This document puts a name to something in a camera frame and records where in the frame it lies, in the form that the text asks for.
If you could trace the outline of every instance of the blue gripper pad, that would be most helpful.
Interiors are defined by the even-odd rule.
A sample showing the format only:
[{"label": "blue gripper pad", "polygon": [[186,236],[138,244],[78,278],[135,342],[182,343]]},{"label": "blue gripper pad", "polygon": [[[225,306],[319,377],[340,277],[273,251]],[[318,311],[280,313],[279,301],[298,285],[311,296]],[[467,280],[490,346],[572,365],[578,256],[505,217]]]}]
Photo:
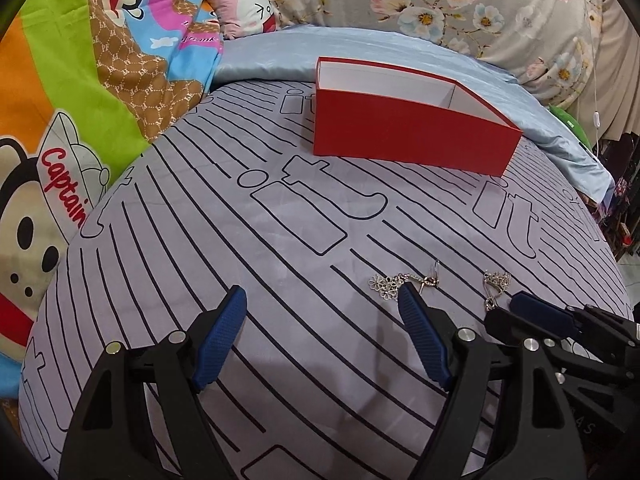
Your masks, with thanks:
[{"label": "blue gripper pad", "polygon": [[514,294],[509,309],[516,316],[523,317],[560,339],[567,337],[575,339],[578,335],[578,327],[571,313],[548,301],[540,300],[528,292],[521,291]]},{"label": "blue gripper pad", "polygon": [[448,392],[453,376],[447,364],[447,348],[406,286],[401,286],[398,290],[398,310],[424,371],[432,381],[436,381]]},{"label": "blue gripper pad", "polygon": [[246,317],[246,292],[244,289],[238,287],[226,305],[219,308],[222,308],[223,311],[198,350],[196,370],[191,378],[198,391],[218,378],[226,356],[231,350],[231,345],[240,332],[240,327]]}]

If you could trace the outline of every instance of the plush pillow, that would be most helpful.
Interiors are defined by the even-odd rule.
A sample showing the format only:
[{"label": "plush pillow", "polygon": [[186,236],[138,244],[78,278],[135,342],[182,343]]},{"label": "plush pillow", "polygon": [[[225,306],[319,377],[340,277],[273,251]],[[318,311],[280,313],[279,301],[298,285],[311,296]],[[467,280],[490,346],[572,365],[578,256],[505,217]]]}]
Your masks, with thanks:
[{"label": "plush pillow", "polygon": [[276,19],[269,0],[207,0],[220,20],[227,40],[273,32]]}]

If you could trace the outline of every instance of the floral fabric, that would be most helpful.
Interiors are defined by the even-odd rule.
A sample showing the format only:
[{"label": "floral fabric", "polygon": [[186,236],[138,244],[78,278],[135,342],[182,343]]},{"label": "floral fabric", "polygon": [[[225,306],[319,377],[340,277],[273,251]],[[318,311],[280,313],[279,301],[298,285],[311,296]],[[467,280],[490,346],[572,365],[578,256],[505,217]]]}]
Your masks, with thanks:
[{"label": "floral fabric", "polygon": [[282,26],[392,30],[483,59],[567,108],[593,71],[602,0],[271,0]]}]

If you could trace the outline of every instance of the green fabric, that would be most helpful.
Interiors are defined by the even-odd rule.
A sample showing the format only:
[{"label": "green fabric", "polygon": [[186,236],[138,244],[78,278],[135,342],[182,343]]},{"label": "green fabric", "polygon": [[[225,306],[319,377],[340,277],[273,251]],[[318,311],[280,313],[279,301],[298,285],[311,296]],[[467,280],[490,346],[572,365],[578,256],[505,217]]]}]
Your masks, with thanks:
[{"label": "green fabric", "polygon": [[148,142],[129,109],[98,80],[87,0],[27,0],[20,16],[52,106],[73,117],[113,183]]},{"label": "green fabric", "polygon": [[591,143],[587,138],[587,134],[584,133],[584,129],[582,129],[580,123],[578,123],[578,121],[576,121],[573,116],[562,110],[562,108],[558,108],[557,106],[549,106],[549,111],[558,119],[560,119],[562,121],[562,124],[569,128],[581,143],[583,143],[589,149],[592,148]]}]

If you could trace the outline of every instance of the bed sheet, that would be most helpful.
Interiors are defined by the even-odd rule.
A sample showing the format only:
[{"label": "bed sheet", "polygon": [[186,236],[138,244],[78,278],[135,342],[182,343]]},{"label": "bed sheet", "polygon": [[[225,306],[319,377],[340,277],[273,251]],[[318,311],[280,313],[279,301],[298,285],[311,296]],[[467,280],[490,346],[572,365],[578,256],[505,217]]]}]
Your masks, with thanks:
[{"label": "bed sheet", "polygon": [[[247,80],[212,92],[114,184],[70,244],[22,371],[25,443],[54,475],[104,346],[146,346],[215,308],[233,284],[248,317],[200,394],[239,478],[404,480],[445,395],[426,377],[375,274],[484,333],[483,273],[554,304],[630,317],[608,245],[558,169],[523,138],[503,178],[312,155],[314,86]],[[176,471],[154,390],[163,465]],[[495,413],[488,395],[486,417]],[[482,463],[483,424],[468,462]]]},{"label": "bed sheet", "polygon": [[558,119],[507,71],[395,32],[302,25],[225,43],[214,85],[262,78],[314,82],[319,56],[393,63],[457,79],[517,124],[575,189],[608,202],[613,179]]}]

